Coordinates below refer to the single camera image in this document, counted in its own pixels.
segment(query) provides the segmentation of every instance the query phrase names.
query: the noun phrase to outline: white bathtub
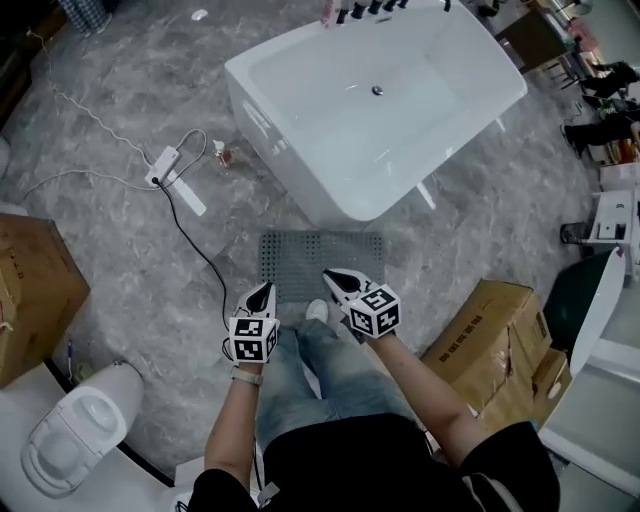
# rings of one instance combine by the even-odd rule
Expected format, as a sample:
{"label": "white bathtub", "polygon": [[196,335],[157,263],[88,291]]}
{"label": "white bathtub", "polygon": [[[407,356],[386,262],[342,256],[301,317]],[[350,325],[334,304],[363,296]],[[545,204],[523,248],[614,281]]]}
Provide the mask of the white bathtub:
{"label": "white bathtub", "polygon": [[468,10],[438,0],[312,23],[226,73],[238,128],[321,227],[375,219],[527,92]]}

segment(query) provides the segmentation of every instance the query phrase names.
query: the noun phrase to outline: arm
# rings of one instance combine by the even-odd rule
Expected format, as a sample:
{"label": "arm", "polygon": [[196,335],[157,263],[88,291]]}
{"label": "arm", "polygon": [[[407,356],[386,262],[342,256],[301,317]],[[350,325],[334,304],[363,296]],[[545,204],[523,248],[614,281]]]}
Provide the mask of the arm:
{"label": "arm", "polygon": [[395,335],[369,339],[369,345],[387,367],[420,421],[436,438],[449,463],[459,467],[465,457],[489,437],[467,404]]}
{"label": "arm", "polygon": [[[240,364],[260,375],[261,364]],[[259,388],[242,380],[231,383],[204,452],[204,468],[221,469],[249,489],[253,462],[253,436]]]}

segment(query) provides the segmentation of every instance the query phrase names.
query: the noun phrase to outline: gray marble floor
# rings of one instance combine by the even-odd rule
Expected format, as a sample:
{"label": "gray marble floor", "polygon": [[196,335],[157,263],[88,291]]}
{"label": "gray marble floor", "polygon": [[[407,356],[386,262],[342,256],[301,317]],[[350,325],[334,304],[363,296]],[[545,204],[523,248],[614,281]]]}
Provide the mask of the gray marble floor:
{"label": "gray marble floor", "polygon": [[[131,0],[103,34],[85,40],[67,27],[50,45],[53,81],[150,155],[192,127],[234,147],[231,168],[221,168],[210,148],[185,175],[207,206],[204,216],[177,201],[185,229],[227,279],[232,304],[257,281],[264,229],[315,228],[237,132],[223,63],[317,19],[321,3]],[[194,22],[198,8],[210,14]],[[68,169],[144,184],[137,153],[54,98],[42,53],[33,72],[3,130],[13,152],[0,196],[17,201],[38,180]],[[418,354],[478,279],[523,283],[546,297],[557,272],[577,259],[558,241],[561,223],[586,217],[595,177],[559,137],[577,92],[560,93],[538,75],[528,84],[529,94],[502,116],[505,131],[490,125],[426,180],[436,211],[413,191],[365,228],[385,237],[387,281],[404,300],[399,333]],[[194,137],[187,152],[199,144]],[[78,360],[99,368],[125,359],[141,372],[145,396],[128,441],[171,474],[202,454],[228,387],[213,272],[175,229],[161,193],[71,175],[40,187],[25,206],[56,221],[91,285],[70,332]],[[299,306],[280,308],[285,320],[300,315]]]}

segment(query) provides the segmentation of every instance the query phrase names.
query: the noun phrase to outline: box label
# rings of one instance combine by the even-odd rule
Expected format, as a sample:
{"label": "box label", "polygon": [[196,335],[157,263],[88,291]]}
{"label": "box label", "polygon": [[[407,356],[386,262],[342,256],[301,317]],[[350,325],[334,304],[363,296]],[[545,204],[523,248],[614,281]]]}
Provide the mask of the box label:
{"label": "box label", "polygon": [[456,340],[451,345],[449,345],[447,351],[438,358],[441,363],[444,363],[447,359],[449,359],[451,354],[453,354],[456,350],[458,350],[458,348],[460,348],[460,345],[464,343],[464,341],[467,339],[467,336],[471,334],[478,325],[480,325],[480,322],[482,322],[482,316],[476,315],[475,318],[471,320],[471,322],[469,322],[469,324],[464,329],[462,329],[462,333],[460,333]]}

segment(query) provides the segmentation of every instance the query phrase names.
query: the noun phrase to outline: cardboard box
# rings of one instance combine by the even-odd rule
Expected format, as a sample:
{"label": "cardboard box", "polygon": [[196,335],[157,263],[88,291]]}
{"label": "cardboard box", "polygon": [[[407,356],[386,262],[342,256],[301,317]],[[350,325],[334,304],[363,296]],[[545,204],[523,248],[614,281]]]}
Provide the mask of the cardboard box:
{"label": "cardboard box", "polygon": [[422,361],[497,432],[530,418],[533,374],[550,345],[531,288],[482,280]]}
{"label": "cardboard box", "polygon": [[52,355],[88,295],[53,222],[0,214],[0,387]]}
{"label": "cardboard box", "polygon": [[531,420],[540,430],[571,384],[571,371],[564,352],[550,348],[533,374]]}

